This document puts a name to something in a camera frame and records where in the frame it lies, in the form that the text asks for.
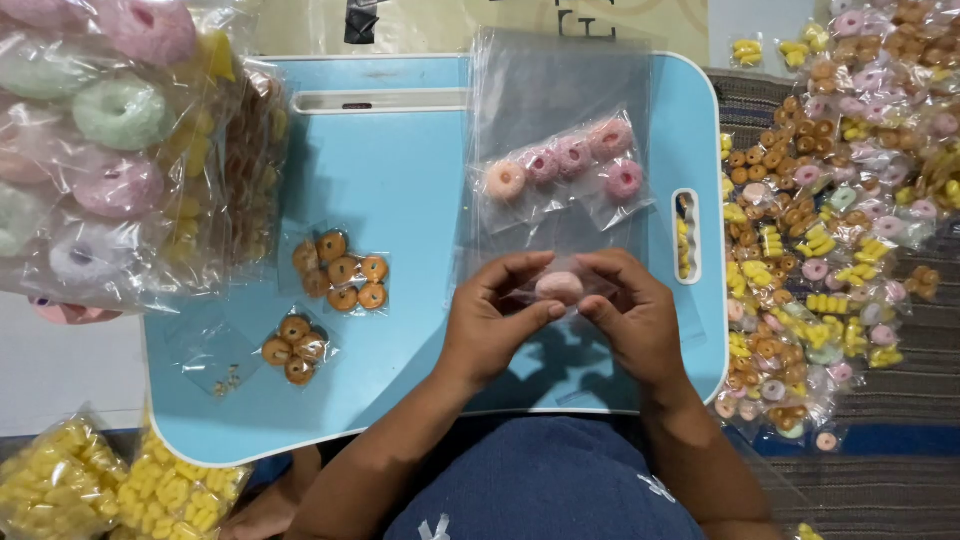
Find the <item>blue shirt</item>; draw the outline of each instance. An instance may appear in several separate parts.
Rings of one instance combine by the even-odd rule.
[[[605,422],[461,420],[424,465],[389,540],[702,540],[696,522]]]

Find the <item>pile of snack packets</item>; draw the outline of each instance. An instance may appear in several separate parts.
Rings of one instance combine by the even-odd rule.
[[[0,530],[13,538],[214,540],[252,472],[205,469],[170,453],[150,428],[128,466],[77,414],[0,465]]]
[[[721,134],[730,367],[714,402],[751,438],[771,426],[825,452],[837,398],[903,362],[899,315],[936,295],[928,267],[894,279],[897,254],[960,209],[960,2],[831,10],[780,42],[798,84],[771,129],[742,149]]]
[[[276,243],[283,73],[257,2],[0,2],[0,290],[175,312]]]

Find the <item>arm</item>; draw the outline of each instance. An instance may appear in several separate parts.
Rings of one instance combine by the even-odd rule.
[[[612,302],[586,298],[580,312],[639,383],[651,470],[711,540],[779,540],[763,490],[686,376],[670,289],[623,250],[578,259],[621,287]]]
[[[507,369],[530,335],[565,314],[559,302],[539,302],[511,317],[500,312],[500,299],[553,257],[550,252],[506,256],[457,288],[433,372],[320,472],[288,540],[372,538],[383,527],[420,463],[470,398]]]

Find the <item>hand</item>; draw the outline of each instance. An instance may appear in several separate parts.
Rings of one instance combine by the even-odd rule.
[[[507,369],[527,338],[563,317],[566,307],[557,301],[537,302],[505,316],[510,310],[503,298],[532,280],[553,258],[553,252],[507,255],[457,287],[434,374],[477,392]]]
[[[588,296],[579,310],[610,340],[613,358],[623,369],[654,388],[688,381],[673,292],[625,250],[602,250],[577,260],[621,287],[612,303]]]

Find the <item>light blue tray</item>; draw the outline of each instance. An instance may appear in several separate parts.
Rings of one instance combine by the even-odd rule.
[[[452,55],[274,60],[301,91],[466,85],[466,59]],[[674,289],[682,326],[691,312],[702,322],[703,338],[684,342],[684,363],[706,401],[727,369],[716,97],[704,73],[682,57],[658,55],[655,76],[651,185],[662,202],[679,187],[697,193],[702,276],[691,285],[678,283],[673,256],[650,257],[672,253],[673,246],[664,245],[669,238],[643,224],[633,225],[631,249]],[[356,249],[389,252],[389,317],[322,315],[320,302],[308,304],[322,326],[343,338],[344,355],[305,390],[268,366],[215,400],[184,376],[170,353],[169,329],[201,304],[185,306],[180,317],[147,316],[154,427],[188,461],[228,466],[362,430],[422,380],[440,352],[454,234],[463,211],[465,114],[337,114],[311,116],[304,124],[294,132],[283,228],[346,223]],[[656,227],[669,228],[672,220],[661,221]],[[235,288],[223,305],[251,343],[262,342],[302,300],[276,291],[273,281]],[[636,413],[633,384],[614,372],[601,343],[586,341],[553,330],[535,337],[517,354],[510,374],[468,411]]]

